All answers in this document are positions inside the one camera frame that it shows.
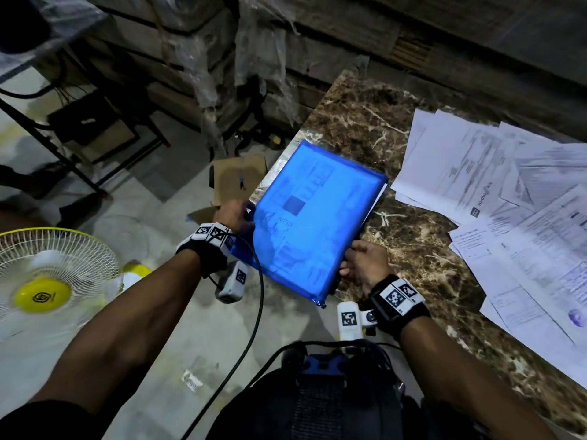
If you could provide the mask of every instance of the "forearm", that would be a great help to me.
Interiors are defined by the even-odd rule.
[[[556,439],[528,404],[432,319],[411,321],[401,331],[400,341],[427,398],[446,401],[471,415],[487,426],[495,439]]]
[[[119,385],[137,387],[200,278],[198,255],[185,250],[126,290],[81,329],[32,401],[72,401],[96,414]]]

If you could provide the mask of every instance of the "electric fan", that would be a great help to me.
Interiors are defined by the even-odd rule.
[[[0,341],[80,327],[121,291],[114,252],[93,236],[60,228],[0,234]]]

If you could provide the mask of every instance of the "brown marble surface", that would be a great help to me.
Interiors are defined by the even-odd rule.
[[[401,168],[416,108],[431,112],[440,108],[480,123],[501,118],[473,104],[467,107],[463,97],[416,96],[346,71],[271,168],[253,199],[260,199],[303,139],[384,172],[392,181]],[[388,189],[362,237],[387,248],[398,274],[422,292],[436,322],[463,348],[495,370],[539,414],[586,435],[587,392],[583,387],[479,313],[485,294],[465,262],[448,247],[448,232],[454,228],[440,214],[396,201]],[[342,283],[337,295],[357,300],[360,291]]]

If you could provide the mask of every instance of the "blue plastic folder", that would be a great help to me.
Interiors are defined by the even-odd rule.
[[[264,274],[320,306],[387,177],[303,141],[257,204]],[[259,269],[237,242],[232,254]]]

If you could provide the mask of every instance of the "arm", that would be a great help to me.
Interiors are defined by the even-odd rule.
[[[231,201],[214,219],[238,232],[249,225],[243,214],[244,204]],[[159,355],[200,278],[198,254],[183,250],[130,287],[81,329],[31,402],[72,402],[107,427]]]
[[[392,273],[384,247],[354,241],[341,275],[363,292]],[[400,332],[401,347],[424,395],[446,401],[483,423],[495,439],[556,440],[546,423],[486,365],[463,350],[431,318],[415,318]]]

